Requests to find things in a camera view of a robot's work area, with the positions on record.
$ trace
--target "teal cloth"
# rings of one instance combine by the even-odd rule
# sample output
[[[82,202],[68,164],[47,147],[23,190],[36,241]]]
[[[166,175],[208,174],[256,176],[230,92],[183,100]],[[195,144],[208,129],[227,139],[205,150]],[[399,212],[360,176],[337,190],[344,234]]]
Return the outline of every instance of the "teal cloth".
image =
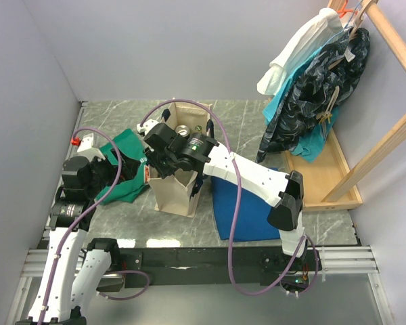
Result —
[[[132,203],[135,198],[145,189],[144,184],[144,167],[147,158],[143,153],[143,146],[139,138],[130,130],[126,129],[121,134],[113,139],[114,143],[118,146],[119,150],[129,158],[140,160],[140,167],[138,168],[137,176],[129,181],[124,181],[117,185],[107,198],[101,204],[108,204],[114,201],[123,201]],[[117,166],[118,162],[111,149],[113,146],[108,143],[101,147],[100,150],[106,158],[114,165]],[[109,189],[107,186],[96,197],[97,200],[101,198]]]
[[[291,153],[295,156],[301,156],[309,163],[312,163],[317,156],[323,150],[323,147],[326,143],[326,137],[330,132],[332,125],[334,125],[336,119],[338,118],[339,107],[335,107],[331,111],[331,123],[328,120],[325,121],[326,123],[326,134],[323,136],[323,128],[321,125],[316,125],[316,127],[310,131],[305,133],[302,137],[299,138],[298,145],[296,146]]]
[[[275,115],[275,112],[277,112],[277,108],[279,106],[279,103],[284,99],[284,96],[286,95],[286,92],[290,89],[290,86],[292,85],[293,82],[297,80],[297,78],[305,72],[305,70],[309,67],[311,61],[319,54],[320,50],[322,47],[317,49],[313,54],[310,55],[308,59],[302,63],[292,74],[284,81],[283,85],[279,89],[279,91],[275,94],[275,97],[271,100],[269,104],[265,107],[263,110],[263,116],[265,116],[265,123],[268,125],[272,118]]]

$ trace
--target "clothing rack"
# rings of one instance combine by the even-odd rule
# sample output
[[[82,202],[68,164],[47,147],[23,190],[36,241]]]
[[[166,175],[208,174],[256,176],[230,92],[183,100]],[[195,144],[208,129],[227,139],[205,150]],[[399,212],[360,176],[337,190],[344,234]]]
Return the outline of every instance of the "clothing rack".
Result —
[[[378,0],[363,0],[361,16],[366,13],[406,71],[406,43],[382,13]],[[328,7],[339,10],[344,0],[330,0]],[[304,176],[304,210],[354,209],[363,203],[356,184],[406,139],[406,114],[354,166],[349,169],[333,130],[314,163],[285,152],[290,169]]]

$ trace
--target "marble tabletop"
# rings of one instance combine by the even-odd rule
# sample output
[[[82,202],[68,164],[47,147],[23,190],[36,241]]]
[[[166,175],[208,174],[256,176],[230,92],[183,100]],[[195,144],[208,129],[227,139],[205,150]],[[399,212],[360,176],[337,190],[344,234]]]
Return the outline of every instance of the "marble tabletop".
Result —
[[[150,108],[161,101],[125,100],[83,103],[79,126],[102,129],[115,137],[124,129],[134,132]],[[262,110],[265,101],[200,100],[212,104],[213,111],[223,122],[232,150],[250,160],[255,159],[265,128]],[[154,117],[160,116],[161,110]],[[215,135],[221,134],[216,126]],[[99,139],[99,144],[106,141]],[[280,154],[268,154],[263,165],[286,171]],[[227,246],[221,240],[215,224],[210,180],[202,186],[196,215],[193,218],[154,210],[155,197],[151,189],[132,203],[113,202],[97,208],[86,242],[97,237],[117,238],[120,247],[218,247]],[[355,229],[348,211],[303,213],[305,232],[318,245],[355,245]],[[280,245],[280,240],[238,242],[235,246]]]

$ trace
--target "orange hanger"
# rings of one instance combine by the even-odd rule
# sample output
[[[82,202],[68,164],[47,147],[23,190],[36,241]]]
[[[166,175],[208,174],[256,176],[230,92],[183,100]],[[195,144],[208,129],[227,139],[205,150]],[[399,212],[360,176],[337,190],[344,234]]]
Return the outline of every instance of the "orange hanger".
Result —
[[[354,9],[346,9],[348,2],[349,2],[348,0],[345,0],[344,5],[341,7],[340,10],[337,11],[337,13],[340,15],[340,18],[343,18],[344,15],[346,15],[346,13],[348,12],[353,12]]]

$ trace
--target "white wall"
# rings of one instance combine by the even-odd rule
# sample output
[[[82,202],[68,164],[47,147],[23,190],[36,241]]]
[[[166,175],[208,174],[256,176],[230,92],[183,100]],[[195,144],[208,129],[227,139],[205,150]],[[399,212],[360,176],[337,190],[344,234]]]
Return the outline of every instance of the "white wall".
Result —
[[[406,42],[406,1],[382,0],[382,11]],[[371,55],[336,134],[353,167],[406,113],[406,74],[368,20]],[[406,141],[359,183],[364,205],[351,211],[370,244],[397,324],[406,324]]]
[[[0,0],[0,324],[41,238],[78,102],[21,0]]]
[[[257,81],[328,0],[24,0],[79,100],[261,99]]]

